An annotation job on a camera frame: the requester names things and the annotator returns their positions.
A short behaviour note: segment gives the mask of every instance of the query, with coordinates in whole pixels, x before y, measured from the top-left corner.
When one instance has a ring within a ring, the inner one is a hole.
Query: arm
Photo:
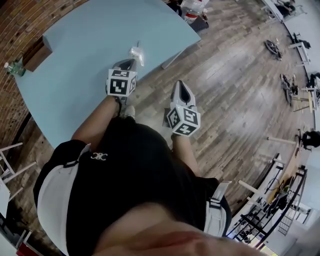
[[[286,8],[290,13],[292,12],[291,8],[288,8],[285,5],[283,7]]]
[[[91,143],[91,149],[95,150],[118,108],[116,99],[113,96],[107,96],[80,125],[71,139],[83,141],[86,144]]]
[[[189,166],[196,176],[199,175],[199,167],[192,151],[190,139],[186,136],[175,135],[173,135],[171,138],[173,153],[175,156]]]

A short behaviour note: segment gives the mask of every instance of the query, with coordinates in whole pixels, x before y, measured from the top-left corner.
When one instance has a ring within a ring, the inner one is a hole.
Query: logo emblem
[[[108,154],[93,153],[93,156],[91,156],[91,159],[106,161],[105,157],[107,157],[107,156],[108,156]]]

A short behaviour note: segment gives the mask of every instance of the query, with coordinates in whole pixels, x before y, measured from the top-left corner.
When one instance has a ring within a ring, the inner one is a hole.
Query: bicycle wheel
[[[275,44],[273,43],[273,42],[271,42],[270,40],[266,40],[265,42],[264,42],[264,44],[265,44],[265,46],[266,46],[266,48],[272,53],[272,54],[274,54],[274,55],[277,55],[278,54],[278,52],[276,51],[276,49],[275,49]]]

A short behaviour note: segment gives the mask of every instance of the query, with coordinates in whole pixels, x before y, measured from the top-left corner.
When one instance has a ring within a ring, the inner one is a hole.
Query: light blue table
[[[161,0],[90,0],[44,36],[53,53],[34,71],[16,77],[37,125],[56,148],[106,96],[108,69],[144,51],[141,79],[200,37]]]

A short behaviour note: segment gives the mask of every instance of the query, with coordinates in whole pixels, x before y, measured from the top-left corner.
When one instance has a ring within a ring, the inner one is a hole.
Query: table leg
[[[298,112],[298,111],[301,111],[301,110],[305,110],[305,109],[307,109],[307,108],[309,108],[310,106],[304,106],[304,107],[302,107],[302,108],[299,108],[299,109],[297,109],[297,110],[295,110],[295,111],[293,111],[293,112]]]
[[[276,163],[279,163],[279,164],[283,164],[283,165],[286,164],[285,162],[283,162],[283,161],[281,161],[279,159],[276,159],[276,158],[274,158],[273,161],[275,161]]]
[[[175,56],[173,56],[173,57],[169,58],[168,60],[166,60],[164,63],[162,63],[161,67],[165,70],[167,67],[169,67],[171,65],[172,62],[175,61],[176,58],[179,57],[180,54],[182,54],[184,52],[184,50],[180,51]]]
[[[22,174],[24,171],[26,171],[27,169],[29,169],[30,167],[34,166],[37,162],[34,161],[33,163],[29,164],[28,166],[24,167],[23,169],[17,171],[14,175],[11,175],[8,178],[5,178],[3,180],[4,184],[7,184],[9,181],[11,181],[12,179],[14,179],[15,177],[17,177],[18,175]]]
[[[273,142],[281,142],[281,143],[292,144],[292,145],[296,145],[297,144],[296,141],[282,139],[282,138],[267,137],[266,139],[268,141],[273,141]]]
[[[301,46],[301,42],[298,42],[298,43],[294,43],[294,44],[291,44],[288,48],[295,48],[295,47],[299,47]]]
[[[253,186],[250,186],[249,184],[243,182],[242,180],[239,180],[238,183],[239,183],[241,186],[245,187],[246,189],[250,190],[251,192],[259,195],[259,197],[262,197],[262,198],[264,198],[264,199],[267,199],[267,196],[266,196],[264,193],[262,193],[261,191],[255,189]]]
[[[312,91],[316,91],[317,90],[317,88],[301,88],[300,89],[301,91],[309,91],[309,92],[312,92]]]
[[[249,202],[253,203],[255,206],[257,206],[259,209],[263,210],[263,206],[259,203],[257,203],[257,201],[253,200],[251,197],[247,197],[246,198]]]
[[[301,61],[301,62],[297,62],[295,64],[296,67],[303,67],[305,65],[305,62],[304,61]]]
[[[277,18],[274,17],[274,18],[268,19],[265,23],[269,24],[269,23],[273,23],[273,22],[276,22],[276,21],[277,21]]]
[[[9,198],[9,202],[14,199],[16,197],[16,195],[18,195],[24,188],[20,187],[19,190],[17,192],[15,192],[12,196],[10,196]]]
[[[309,101],[308,98],[296,98],[296,97],[293,97],[292,100],[293,101],[301,101],[301,102],[308,102]]]

